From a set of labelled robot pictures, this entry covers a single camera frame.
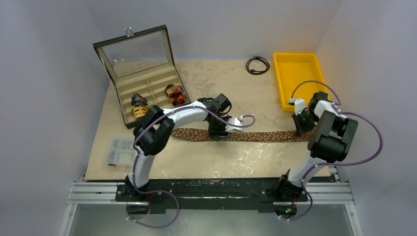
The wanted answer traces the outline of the brown floral tie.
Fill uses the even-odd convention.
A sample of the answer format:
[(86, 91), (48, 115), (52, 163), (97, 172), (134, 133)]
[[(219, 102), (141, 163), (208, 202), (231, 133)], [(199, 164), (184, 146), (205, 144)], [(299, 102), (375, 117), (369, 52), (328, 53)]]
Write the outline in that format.
[(254, 142), (254, 143), (300, 143), (308, 142), (313, 130), (297, 135), (295, 130), (292, 131), (274, 131), (274, 132), (244, 132), (229, 133), (226, 138), (210, 138), (207, 130), (196, 128), (178, 128), (171, 133), (171, 136), (177, 139), (190, 142)]

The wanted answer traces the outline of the yellow patterned rolled tie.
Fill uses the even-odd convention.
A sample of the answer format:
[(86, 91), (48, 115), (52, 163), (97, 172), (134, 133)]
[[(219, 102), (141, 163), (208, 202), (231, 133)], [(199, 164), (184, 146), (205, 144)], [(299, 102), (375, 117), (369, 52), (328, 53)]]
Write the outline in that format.
[(144, 106), (132, 106), (131, 108), (131, 114), (133, 115), (135, 120), (139, 120), (142, 117), (144, 117), (146, 115), (146, 113), (148, 112), (149, 107), (148, 105), (144, 105)]

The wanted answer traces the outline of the multicolour patterned rolled tie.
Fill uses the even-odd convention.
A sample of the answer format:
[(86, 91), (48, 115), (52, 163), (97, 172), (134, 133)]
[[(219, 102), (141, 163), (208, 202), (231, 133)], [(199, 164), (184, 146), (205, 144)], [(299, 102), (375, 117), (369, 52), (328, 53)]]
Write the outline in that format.
[(181, 93), (181, 89), (180, 89), (180, 86), (177, 84), (168, 84), (165, 88), (165, 94), (167, 97), (172, 97), (180, 93)]

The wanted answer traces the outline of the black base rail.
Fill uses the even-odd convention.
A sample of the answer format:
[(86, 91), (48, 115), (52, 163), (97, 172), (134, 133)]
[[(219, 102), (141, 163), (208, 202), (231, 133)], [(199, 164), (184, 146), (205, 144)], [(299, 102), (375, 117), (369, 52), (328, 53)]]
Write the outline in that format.
[(256, 210), (259, 213), (292, 214), (278, 204), (305, 203), (303, 190), (278, 177), (151, 179), (137, 192), (125, 180), (117, 185), (115, 200), (149, 203), (151, 214), (168, 209)]

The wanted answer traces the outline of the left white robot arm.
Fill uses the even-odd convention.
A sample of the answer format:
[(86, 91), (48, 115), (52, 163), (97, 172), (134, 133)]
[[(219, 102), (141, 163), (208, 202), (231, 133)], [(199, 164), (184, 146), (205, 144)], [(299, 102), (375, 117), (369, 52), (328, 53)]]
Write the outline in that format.
[(228, 138), (226, 123), (231, 119), (227, 110), (232, 107), (229, 99), (220, 94), (216, 98), (200, 98), (188, 105), (173, 109), (161, 109), (152, 106), (134, 128), (133, 147), (136, 157), (132, 173), (128, 175), (131, 185), (127, 194), (134, 201), (145, 198), (145, 185), (149, 182), (151, 166), (157, 154), (167, 145), (171, 133), (182, 126), (194, 122), (208, 123), (208, 138), (219, 141)]

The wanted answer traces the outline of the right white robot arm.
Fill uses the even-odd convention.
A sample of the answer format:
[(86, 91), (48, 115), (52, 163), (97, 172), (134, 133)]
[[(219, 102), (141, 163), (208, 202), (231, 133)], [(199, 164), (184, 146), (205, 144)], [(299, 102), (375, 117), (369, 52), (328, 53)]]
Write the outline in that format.
[(292, 118), (296, 135), (311, 132), (311, 136), (307, 156), (279, 179), (276, 193), (282, 200), (299, 197), (305, 185), (326, 164), (342, 162), (358, 127), (356, 120), (341, 114), (325, 92), (314, 93), (309, 103), (300, 98), (290, 98), (289, 103), (295, 108)]

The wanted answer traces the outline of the clear plastic screw box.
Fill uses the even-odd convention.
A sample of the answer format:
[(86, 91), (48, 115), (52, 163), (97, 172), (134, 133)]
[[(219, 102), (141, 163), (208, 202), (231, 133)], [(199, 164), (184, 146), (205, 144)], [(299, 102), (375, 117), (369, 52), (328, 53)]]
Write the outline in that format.
[(113, 136), (104, 155), (108, 166), (132, 166), (136, 157), (133, 139), (130, 136)]

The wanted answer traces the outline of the dark floral rolled tie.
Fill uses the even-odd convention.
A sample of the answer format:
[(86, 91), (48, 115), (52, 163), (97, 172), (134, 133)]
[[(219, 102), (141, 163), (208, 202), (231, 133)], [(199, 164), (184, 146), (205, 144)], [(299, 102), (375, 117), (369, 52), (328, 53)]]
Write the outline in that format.
[(133, 96), (131, 97), (131, 105), (133, 107), (147, 106), (148, 101), (139, 93), (134, 93)]

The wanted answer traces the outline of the black tie display box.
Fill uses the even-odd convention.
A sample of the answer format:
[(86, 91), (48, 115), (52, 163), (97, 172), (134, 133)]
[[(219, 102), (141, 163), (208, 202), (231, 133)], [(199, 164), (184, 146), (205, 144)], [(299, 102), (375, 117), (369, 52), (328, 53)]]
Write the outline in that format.
[(178, 85), (183, 104), (190, 104), (175, 65), (167, 26), (139, 32), (126, 28), (125, 32), (123, 36), (96, 42), (93, 48), (115, 91), (126, 128), (133, 128), (137, 123), (131, 112), (131, 98), (136, 93), (147, 100), (148, 106), (171, 109), (175, 106), (165, 89), (168, 85)]

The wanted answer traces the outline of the orange navy rolled tie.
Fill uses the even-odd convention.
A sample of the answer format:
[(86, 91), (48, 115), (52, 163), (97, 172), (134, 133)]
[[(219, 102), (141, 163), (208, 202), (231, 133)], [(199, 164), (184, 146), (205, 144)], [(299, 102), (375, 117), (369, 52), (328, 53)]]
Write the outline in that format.
[(170, 97), (170, 101), (173, 106), (179, 106), (185, 103), (185, 98), (182, 92), (179, 92), (179, 93), (173, 94)]

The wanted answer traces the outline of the yellow plastic tray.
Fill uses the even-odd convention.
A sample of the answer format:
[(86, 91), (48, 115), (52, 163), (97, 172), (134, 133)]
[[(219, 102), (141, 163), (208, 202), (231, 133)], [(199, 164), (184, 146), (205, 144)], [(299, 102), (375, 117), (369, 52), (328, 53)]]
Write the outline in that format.
[(294, 98), (301, 98), (309, 102), (313, 94), (319, 91), (329, 93), (328, 88), (321, 85), (325, 80), (318, 58), (313, 53), (275, 53), (273, 54), (273, 68), (279, 92), (281, 109), (293, 113), (294, 107), (289, 99), (296, 87), (304, 82), (296, 91)]

